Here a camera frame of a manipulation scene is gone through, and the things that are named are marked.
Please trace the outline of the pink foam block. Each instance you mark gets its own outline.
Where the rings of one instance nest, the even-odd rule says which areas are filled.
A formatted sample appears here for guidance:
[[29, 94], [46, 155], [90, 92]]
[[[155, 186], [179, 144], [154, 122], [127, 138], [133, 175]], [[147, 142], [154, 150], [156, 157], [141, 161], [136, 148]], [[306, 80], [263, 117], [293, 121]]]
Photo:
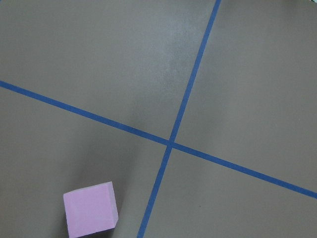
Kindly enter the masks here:
[[63, 195], [70, 238], [115, 228], [118, 211], [111, 181], [80, 188]]

